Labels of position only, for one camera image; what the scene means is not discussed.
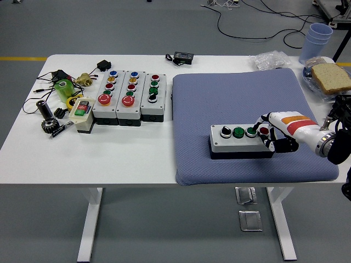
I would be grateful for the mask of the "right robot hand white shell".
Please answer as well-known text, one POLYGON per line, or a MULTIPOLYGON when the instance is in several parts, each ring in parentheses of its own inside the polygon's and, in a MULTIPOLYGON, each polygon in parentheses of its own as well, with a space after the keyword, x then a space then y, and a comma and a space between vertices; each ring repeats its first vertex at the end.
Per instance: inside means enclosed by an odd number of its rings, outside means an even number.
POLYGON ((306 143, 320 157, 327 156, 324 149, 327 142, 334 137, 332 131, 321 130, 312 119, 297 111, 262 115, 253 130, 271 152, 295 152, 300 143, 306 143))

